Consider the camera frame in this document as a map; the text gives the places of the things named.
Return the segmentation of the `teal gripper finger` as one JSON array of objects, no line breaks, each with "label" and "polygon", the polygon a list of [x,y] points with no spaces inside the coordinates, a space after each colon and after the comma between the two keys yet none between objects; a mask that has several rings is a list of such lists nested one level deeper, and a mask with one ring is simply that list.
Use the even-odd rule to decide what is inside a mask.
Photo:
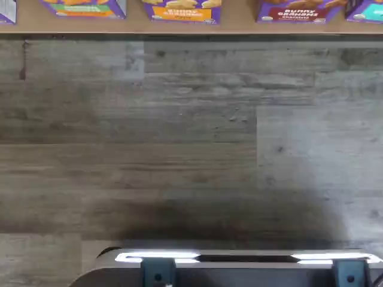
[{"label": "teal gripper finger", "polygon": [[144,287],[176,285],[176,263],[173,258],[144,258],[141,273]]},{"label": "teal gripper finger", "polygon": [[369,286],[369,267],[364,259],[335,260],[333,275],[337,287]]}]

